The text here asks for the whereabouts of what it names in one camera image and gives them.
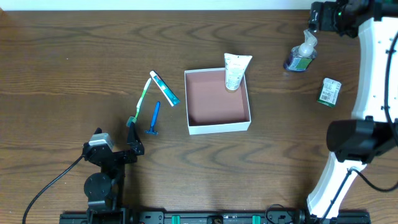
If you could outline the green white toothbrush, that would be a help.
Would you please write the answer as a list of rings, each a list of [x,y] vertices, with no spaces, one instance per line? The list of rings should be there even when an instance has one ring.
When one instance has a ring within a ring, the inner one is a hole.
[[[145,95],[146,95],[147,90],[149,89],[149,86],[150,86],[151,81],[152,81],[151,78],[149,78],[149,79],[146,81],[146,84],[144,85],[144,88],[143,88],[141,97],[139,98],[139,101],[137,102],[137,105],[136,105],[136,113],[135,113],[134,116],[130,116],[129,119],[127,120],[127,122],[126,122],[126,126],[127,126],[127,127],[130,127],[130,125],[131,125],[132,123],[136,123],[136,122],[137,122],[137,118],[138,118],[139,112],[140,112],[140,110],[141,110],[142,102],[144,101],[144,97],[145,97]]]

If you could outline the clear blue soap pump bottle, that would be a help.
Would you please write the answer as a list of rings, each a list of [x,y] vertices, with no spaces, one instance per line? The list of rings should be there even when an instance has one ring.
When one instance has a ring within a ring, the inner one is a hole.
[[[305,37],[304,43],[292,48],[289,57],[284,62],[284,68],[288,71],[304,72],[317,57],[315,50],[317,38],[308,29],[304,30],[303,34]]]

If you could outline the small green white box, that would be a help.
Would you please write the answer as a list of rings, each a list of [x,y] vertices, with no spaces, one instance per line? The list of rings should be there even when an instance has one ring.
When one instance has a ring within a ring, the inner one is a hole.
[[[317,101],[331,108],[335,107],[341,83],[331,78],[324,78]]]

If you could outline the white lotion tube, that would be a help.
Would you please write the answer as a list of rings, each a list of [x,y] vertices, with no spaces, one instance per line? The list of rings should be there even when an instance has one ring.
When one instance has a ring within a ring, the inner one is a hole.
[[[252,59],[252,55],[224,54],[225,86],[229,91],[236,91]]]

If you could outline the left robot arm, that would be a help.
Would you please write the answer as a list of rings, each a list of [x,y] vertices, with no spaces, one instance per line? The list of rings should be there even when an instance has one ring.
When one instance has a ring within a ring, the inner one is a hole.
[[[144,154],[144,146],[132,121],[129,123],[127,145],[128,150],[114,152],[110,135],[102,132],[101,128],[84,143],[84,160],[101,169],[90,175],[84,184],[84,192],[88,197],[88,223],[132,222],[129,210],[122,203],[125,165],[137,162],[137,157]]]

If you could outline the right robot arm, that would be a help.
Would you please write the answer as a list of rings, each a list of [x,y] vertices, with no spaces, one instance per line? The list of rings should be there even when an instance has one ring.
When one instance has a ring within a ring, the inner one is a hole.
[[[297,223],[367,223],[366,212],[340,212],[356,177],[374,158],[397,146],[397,1],[313,2],[311,31],[358,37],[358,93],[351,119],[333,121],[328,160]]]

